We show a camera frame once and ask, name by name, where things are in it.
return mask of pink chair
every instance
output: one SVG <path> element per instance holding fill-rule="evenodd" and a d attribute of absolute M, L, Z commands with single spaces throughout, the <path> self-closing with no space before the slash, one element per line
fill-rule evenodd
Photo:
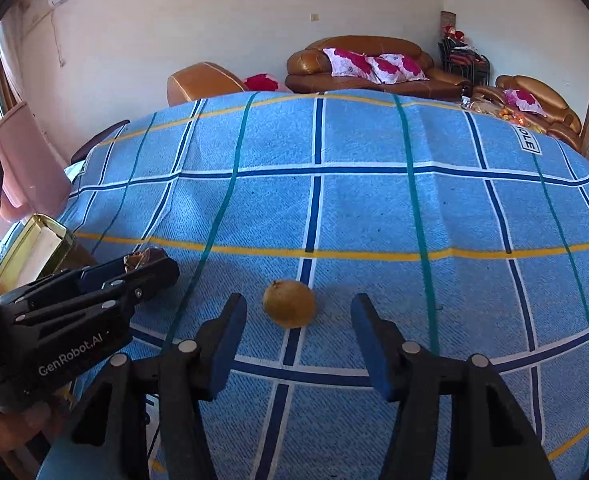
<path fill-rule="evenodd" d="M 6 221 L 15 222 L 32 213 L 57 218 L 63 212 L 71 182 L 26 102 L 12 108 L 0 121 L 0 159 L 1 216 Z"/>

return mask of floral pillow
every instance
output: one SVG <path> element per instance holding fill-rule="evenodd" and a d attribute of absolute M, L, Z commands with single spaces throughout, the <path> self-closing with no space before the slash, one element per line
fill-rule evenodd
<path fill-rule="evenodd" d="M 388 60 L 383 59 L 383 57 L 368 56 L 365 59 L 372 67 L 372 72 L 374 73 L 378 83 L 391 85 L 407 81 L 405 74 L 399 70 L 399 67 L 393 65 Z"/>
<path fill-rule="evenodd" d="M 373 83 L 378 83 L 372 67 L 367 62 L 365 54 L 357 54 L 342 48 L 324 48 L 323 52 L 332 63 L 332 76 L 361 77 Z"/>
<path fill-rule="evenodd" d="M 270 74 L 257 74 L 248 77 L 244 82 L 250 91 L 292 92 L 279 79 Z"/>
<path fill-rule="evenodd" d="M 403 54 L 381 54 L 379 57 L 396 66 L 402 75 L 405 76 L 405 81 L 428 80 L 421 67 L 410 56 L 404 56 Z"/>
<path fill-rule="evenodd" d="M 520 111 L 547 117 L 541 103 L 531 92 L 526 90 L 503 90 L 503 94 L 507 103 L 516 106 Z"/>

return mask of brown leather sofa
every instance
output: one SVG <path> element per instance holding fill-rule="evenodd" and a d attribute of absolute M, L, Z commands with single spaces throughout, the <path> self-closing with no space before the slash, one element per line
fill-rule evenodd
<path fill-rule="evenodd" d="M 404 54 L 417 62 L 429 80 L 384 85 L 357 77 L 332 77 L 332 65 L 323 52 L 324 48 L 343 48 L 367 56 Z M 462 94 L 469 95 L 471 90 L 471 82 L 465 77 L 435 68 L 430 54 L 421 50 L 417 44 L 384 36 L 325 38 L 290 56 L 287 68 L 286 86 L 300 94 L 360 88 L 428 99 L 457 101 L 461 99 Z"/>
<path fill-rule="evenodd" d="M 247 90 L 248 87 L 232 72 L 216 63 L 203 61 L 179 70 L 168 78 L 168 105 L 176 106 Z"/>
<path fill-rule="evenodd" d="M 531 92 L 541 103 L 541 108 L 543 108 L 547 117 L 527 112 L 519 113 L 543 129 L 546 135 L 563 140 L 577 152 L 581 152 L 581 119 L 558 92 L 544 82 L 524 75 L 500 75 L 497 77 L 496 85 L 496 87 L 474 87 L 472 98 L 486 99 L 508 109 L 516 110 L 507 104 L 503 90 L 513 89 Z"/>

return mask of wall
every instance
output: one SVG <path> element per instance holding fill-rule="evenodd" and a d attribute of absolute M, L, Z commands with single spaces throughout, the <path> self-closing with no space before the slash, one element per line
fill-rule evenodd
<path fill-rule="evenodd" d="M 28 102 L 65 156 L 111 123 L 166 107 L 168 76 L 201 60 L 220 63 L 242 78 L 270 72 L 284 79 L 290 54 L 339 34 L 401 37 L 437 55 L 443 4 L 69 0 L 39 21 L 47 12 L 46 0 L 25 1 L 30 8 L 24 17 L 21 65 Z M 319 14 L 318 22 L 310 22 L 313 12 Z"/>
<path fill-rule="evenodd" d="M 492 64 L 558 91 L 584 119 L 589 104 L 589 11 L 581 0 L 443 0 L 457 28 Z"/>

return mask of silver screw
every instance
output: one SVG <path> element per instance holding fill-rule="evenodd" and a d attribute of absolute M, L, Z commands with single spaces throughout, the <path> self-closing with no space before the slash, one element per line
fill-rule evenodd
<path fill-rule="evenodd" d="M 128 356 L 126 354 L 114 354 L 110 358 L 110 364 L 113 366 L 122 366 L 127 363 Z"/>
<path fill-rule="evenodd" d="M 178 344 L 178 351 L 183 352 L 184 354 L 191 354 L 196 350 L 196 341 L 192 339 L 186 339 L 185 341 L 181 341 Z"/>
<path fill-rule="evenodd" d="M 490 364 L 489 359 L 481 354 L 474 354 L 471 360 L 472 364 L 479 368 L 485 368 Z"/>
<path fill-rule="evenodd" d="M 401 349 L 407 354 L 418 354 L 421 351 L 421 347 L 416 341 L 405 341 L 401 345 Z"/>

